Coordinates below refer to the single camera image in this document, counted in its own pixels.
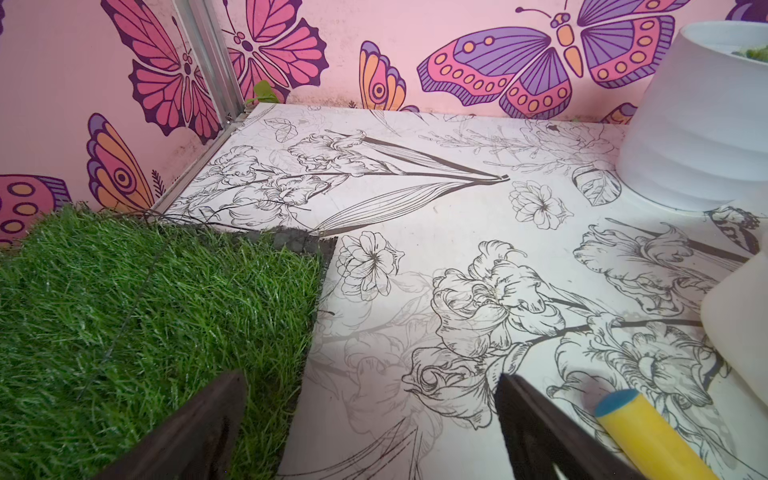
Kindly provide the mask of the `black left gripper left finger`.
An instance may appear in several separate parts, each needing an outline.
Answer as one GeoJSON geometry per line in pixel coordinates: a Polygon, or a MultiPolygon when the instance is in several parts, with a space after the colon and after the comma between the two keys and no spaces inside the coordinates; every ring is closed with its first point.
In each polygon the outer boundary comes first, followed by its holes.
{"type": "Polygon", "coordinates": [[[222,373],[95,477],[228,478],[246,400],[244,373],[222,373]]]}

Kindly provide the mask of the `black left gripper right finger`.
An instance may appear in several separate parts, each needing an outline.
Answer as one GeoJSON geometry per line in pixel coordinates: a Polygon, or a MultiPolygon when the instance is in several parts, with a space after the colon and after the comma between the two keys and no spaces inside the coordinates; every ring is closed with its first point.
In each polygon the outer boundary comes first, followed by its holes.
{"type": "Polygon", "coordinates": [[[516,479],[641,479],[519,375],[502,374],[495,409],[516,479]]]}

